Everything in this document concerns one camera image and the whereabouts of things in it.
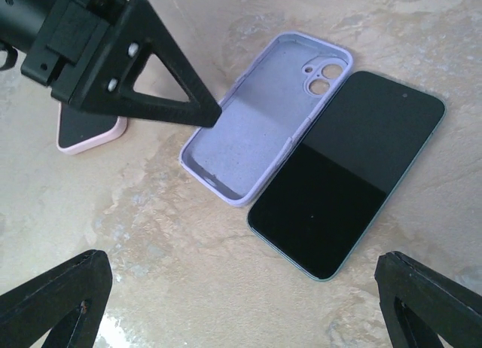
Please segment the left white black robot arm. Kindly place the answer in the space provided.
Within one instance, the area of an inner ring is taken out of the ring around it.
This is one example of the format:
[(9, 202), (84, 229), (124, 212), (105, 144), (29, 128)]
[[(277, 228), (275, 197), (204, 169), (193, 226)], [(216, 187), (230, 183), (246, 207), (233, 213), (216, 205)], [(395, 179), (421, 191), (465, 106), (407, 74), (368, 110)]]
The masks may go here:
[[(1, 49), (2, 70), (24, 53), (22, 74), (79, 111), (198, 127), (221, 115), (149, 0), (1, 0)], [(186, 101), (135, 91), (151, 56)]]

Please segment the teal phone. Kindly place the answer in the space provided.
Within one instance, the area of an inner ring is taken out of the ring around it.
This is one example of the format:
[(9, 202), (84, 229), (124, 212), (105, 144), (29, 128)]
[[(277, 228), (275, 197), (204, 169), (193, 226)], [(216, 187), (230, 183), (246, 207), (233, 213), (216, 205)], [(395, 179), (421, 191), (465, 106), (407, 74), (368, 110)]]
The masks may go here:
[(333, 278), (446, 112), (437, 97), (352, 73), (252, 205), (252, 231), (318, 281)]

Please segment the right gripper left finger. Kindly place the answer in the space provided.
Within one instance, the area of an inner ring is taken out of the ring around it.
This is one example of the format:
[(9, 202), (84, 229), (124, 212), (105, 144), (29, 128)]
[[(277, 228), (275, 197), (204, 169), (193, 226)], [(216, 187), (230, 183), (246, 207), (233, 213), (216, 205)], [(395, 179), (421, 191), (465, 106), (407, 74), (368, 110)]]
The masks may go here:
[(107, 254), (87, 250), (1, 295), (1, 346), (92, 347), (112, 287)]

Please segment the lavender phone case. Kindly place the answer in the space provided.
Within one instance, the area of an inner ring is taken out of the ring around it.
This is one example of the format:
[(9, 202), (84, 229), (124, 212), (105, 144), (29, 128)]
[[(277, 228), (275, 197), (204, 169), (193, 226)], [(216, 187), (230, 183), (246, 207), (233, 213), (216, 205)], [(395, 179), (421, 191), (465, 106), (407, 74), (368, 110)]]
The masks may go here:
[(180, 164), (231, 206), (251, 203), (352, 71), (352, 54), (300, 32), (277, 35), (199, 128)]

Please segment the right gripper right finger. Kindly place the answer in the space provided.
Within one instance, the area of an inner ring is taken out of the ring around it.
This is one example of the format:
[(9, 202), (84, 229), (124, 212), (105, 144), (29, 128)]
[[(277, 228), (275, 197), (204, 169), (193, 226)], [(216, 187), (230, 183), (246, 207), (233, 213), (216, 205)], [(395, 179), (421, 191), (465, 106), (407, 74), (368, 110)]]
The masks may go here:
[(394, 347), (481, 346), (481, 296), (393, 251), (375, 270), (380, 309)]

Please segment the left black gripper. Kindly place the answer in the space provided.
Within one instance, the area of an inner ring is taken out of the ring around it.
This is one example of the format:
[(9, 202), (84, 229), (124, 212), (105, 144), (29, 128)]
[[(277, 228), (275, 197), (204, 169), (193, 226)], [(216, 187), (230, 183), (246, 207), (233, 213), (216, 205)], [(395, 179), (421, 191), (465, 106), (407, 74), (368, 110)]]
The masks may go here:
[(198, 127), (221, 115), (148, 0), (59, 0), (21, 72), (86, 112)]

